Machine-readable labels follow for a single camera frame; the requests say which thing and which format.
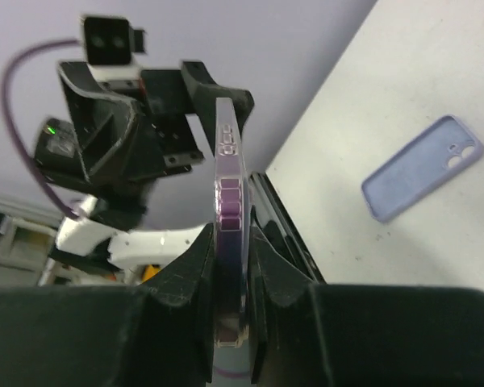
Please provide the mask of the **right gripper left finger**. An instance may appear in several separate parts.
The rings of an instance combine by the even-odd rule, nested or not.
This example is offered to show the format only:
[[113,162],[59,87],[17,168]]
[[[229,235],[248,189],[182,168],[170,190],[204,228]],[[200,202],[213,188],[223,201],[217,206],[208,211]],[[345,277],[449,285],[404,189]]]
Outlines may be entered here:
[[0,288],[0,386],[211,381],[213,227],[138,286]]

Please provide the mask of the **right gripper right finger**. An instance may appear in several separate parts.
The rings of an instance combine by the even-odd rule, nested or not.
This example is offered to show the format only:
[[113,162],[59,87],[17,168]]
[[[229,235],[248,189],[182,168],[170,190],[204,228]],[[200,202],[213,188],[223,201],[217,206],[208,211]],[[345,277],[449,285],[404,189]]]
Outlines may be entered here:
[[258,227],[248,287],[256,385],[484,386],[482,291],[319,283]]

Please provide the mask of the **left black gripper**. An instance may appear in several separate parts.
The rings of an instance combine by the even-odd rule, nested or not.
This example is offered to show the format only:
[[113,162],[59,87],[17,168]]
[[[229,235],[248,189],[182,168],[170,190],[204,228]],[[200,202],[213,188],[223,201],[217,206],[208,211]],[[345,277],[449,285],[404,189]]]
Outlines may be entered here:
[[204,156],[187,115],[198,116],[215,154],[215,100],[232,100],[240,133],[254,107],[249,90],[217,84],[201,61],[106,84],[83,62],[62,61],[57,71],[70,120],[43,124],[33,160],[46,182],[85,194],[142,194],[188,172]]

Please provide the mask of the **lavender phone case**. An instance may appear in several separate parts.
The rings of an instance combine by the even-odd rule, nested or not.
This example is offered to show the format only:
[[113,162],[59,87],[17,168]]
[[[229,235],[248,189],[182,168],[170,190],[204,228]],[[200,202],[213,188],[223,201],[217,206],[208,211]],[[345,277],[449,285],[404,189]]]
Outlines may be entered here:
[[372,217],[388,223],[484,154],[482,141],[457,117],[437,119],[361,184]]

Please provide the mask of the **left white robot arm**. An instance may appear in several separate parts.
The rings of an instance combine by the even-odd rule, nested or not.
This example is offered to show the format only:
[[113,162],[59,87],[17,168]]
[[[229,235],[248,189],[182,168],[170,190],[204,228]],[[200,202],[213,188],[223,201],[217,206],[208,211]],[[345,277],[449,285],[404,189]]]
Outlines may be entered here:
[[248,257],[250,196],[241,132],[254,107],[246,89],[217,84],[200,61],[101,80],[89,65],[57,67],[70,120],[49,119],[35,149],[46,182],[83,193],[76,218],[57,232],[54,258],[109,274],[180,256],[201,227],[142,231],[161,178],[188,173],[204,156],[188,124],[199,118],[215,158],[214,241],[225,264]]

